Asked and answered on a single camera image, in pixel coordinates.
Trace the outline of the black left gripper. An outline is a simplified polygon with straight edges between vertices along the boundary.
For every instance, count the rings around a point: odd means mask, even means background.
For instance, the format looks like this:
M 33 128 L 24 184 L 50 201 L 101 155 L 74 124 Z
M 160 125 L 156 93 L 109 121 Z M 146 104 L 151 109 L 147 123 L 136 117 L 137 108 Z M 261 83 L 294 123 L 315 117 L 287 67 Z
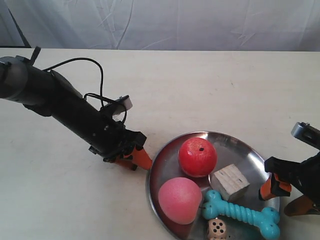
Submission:
M 128 130 L 120 121 L 110 119 L 91 119 L 88 128 L 91 133 L 89 151 L 93 154 L 109 160 L 133 152 L 133 163 L 118 158 L 117 164 L 131 171 L 152 167 L 153 160 L 143 148 L 147 137 L 142 132 Z

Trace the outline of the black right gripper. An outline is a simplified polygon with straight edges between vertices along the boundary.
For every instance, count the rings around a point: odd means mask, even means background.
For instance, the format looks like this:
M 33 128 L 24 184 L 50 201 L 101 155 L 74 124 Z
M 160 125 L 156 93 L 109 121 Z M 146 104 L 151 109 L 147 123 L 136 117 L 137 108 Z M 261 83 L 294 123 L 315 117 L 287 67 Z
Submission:
M 293 185 L 304 195 L 288 203 L 284 208 L 284 214 L 288 217 L 320 214 L 320 205 L 312 201 L 320 199 L 319 154 L 303 162 L 272 156 L 264 161 L 264 170 L 272 174 L 259 189 L 258 197 L 261 201 L 289 197 Z

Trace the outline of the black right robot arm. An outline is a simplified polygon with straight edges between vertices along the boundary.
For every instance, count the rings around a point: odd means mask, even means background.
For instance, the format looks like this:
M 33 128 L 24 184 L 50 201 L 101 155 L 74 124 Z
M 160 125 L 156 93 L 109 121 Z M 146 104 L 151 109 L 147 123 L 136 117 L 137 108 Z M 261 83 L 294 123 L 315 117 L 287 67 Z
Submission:
M 295 187 L 302 195 L 285 206 L 284 214 L 288 217 L 320 214 L 319 153 L 302 162 L 271 156 L 264 161 L 264 170 L 269 178 L 259 189 L 261 201 L 289 197 Z

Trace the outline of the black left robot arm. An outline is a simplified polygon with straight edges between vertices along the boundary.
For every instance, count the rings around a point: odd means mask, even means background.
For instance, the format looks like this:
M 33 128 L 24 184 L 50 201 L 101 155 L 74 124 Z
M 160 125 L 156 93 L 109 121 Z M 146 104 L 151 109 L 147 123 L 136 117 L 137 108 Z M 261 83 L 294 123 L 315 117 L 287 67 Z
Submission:
M 152 166 L 144 149 L 146 136 L 113 118 L 132 107 L 128 95 L 116 100 L 102 97 L 107 104 L 97 110 L 58 72 L 40 70 L 21 56 L 5 56 L 0 59 L 0 97 L 40 116 L 53 117 L 87 142 L 89 151 L 104 162 L 133 171 Z

